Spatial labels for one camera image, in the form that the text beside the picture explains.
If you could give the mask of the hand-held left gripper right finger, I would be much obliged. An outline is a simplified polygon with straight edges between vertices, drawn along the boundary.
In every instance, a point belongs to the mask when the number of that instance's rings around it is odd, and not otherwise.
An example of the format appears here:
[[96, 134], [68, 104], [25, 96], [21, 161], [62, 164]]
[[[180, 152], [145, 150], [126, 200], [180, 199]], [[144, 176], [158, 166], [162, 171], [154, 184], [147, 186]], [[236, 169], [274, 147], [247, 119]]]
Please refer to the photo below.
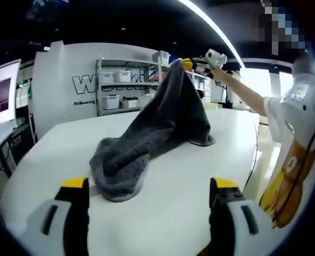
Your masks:
[[276, 255], [270, 216], [231, 180], [211, 178], [209, 255]]

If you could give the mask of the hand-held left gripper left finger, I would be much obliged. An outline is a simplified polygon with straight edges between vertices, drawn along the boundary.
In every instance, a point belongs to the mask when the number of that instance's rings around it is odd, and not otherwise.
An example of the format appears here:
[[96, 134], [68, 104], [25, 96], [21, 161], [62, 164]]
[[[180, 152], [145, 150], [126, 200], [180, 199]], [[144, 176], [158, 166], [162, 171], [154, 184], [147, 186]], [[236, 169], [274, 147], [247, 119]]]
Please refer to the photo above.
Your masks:
[[88, 178], [66, 180], [28, 217], [19, 236], [22, 246], [30, 255], [89, 255], [89, 207]]

